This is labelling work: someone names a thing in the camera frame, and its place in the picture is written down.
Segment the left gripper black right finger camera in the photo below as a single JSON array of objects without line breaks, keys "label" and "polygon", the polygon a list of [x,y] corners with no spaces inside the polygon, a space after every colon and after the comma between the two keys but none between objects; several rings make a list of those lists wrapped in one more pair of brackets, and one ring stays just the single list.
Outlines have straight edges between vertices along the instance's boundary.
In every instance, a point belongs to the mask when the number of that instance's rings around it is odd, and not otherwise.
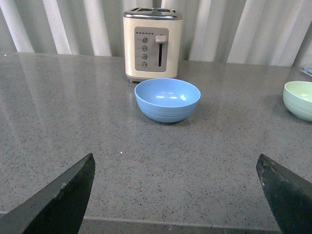
[{"label": "left gripper black right finger camera", "polygon": [[256,171],[271,212],[284,234],[312,232],[312,183],[261,154]]}]

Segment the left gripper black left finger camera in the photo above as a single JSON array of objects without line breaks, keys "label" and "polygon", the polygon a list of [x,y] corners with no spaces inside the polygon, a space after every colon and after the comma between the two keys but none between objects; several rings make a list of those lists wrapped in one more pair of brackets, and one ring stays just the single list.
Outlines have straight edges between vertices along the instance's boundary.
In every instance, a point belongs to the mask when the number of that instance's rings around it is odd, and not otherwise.
[{"label": "left gripper black left finger camera", "polygon": [[95,176],[87,154],[66,172],[0,219],[2,234],[77,234]]}]

